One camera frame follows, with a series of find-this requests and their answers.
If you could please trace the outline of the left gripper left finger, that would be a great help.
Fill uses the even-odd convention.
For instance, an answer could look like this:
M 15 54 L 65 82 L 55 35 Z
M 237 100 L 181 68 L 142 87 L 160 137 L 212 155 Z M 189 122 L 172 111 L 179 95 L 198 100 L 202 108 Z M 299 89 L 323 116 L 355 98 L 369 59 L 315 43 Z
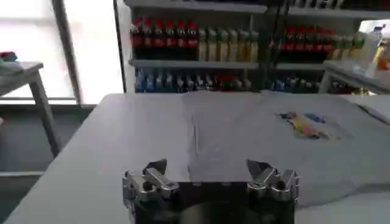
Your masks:
M 142 170 L 128 170 L 122 177 L 124 206 L 168 208 L 179 191 L 179 183 L 165 176 L 167 159 L 149 162 Z

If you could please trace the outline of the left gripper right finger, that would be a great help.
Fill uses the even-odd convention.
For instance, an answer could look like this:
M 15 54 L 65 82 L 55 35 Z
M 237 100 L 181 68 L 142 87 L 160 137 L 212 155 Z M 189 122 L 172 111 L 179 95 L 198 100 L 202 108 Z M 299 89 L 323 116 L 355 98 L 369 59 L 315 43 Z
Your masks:
M 246 160 L 252 181 L 247 183 L 247 190 L 258 198 L 269 197 L 275 201 L 294 201 L 299 196 L 299 174 L 286 169 L 282 173 L 269 163 Z

